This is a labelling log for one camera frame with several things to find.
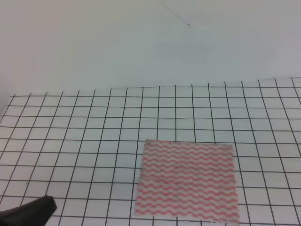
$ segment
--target dark object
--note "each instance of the dark object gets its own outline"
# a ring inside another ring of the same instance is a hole
[[[56,210],[52,196],[43,196],[23,206],[0,211],[0,226],[44,226]]]

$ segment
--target pink wavy striped cloth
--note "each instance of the pink wavy striped cloth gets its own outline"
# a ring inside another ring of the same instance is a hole
[[[146,140],[135,214],[238,223],[232,145]]]

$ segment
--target white wall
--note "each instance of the white wall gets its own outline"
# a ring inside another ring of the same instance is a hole
[[[300,75],[300,9],[300,0],[2,0],[0,95]]]

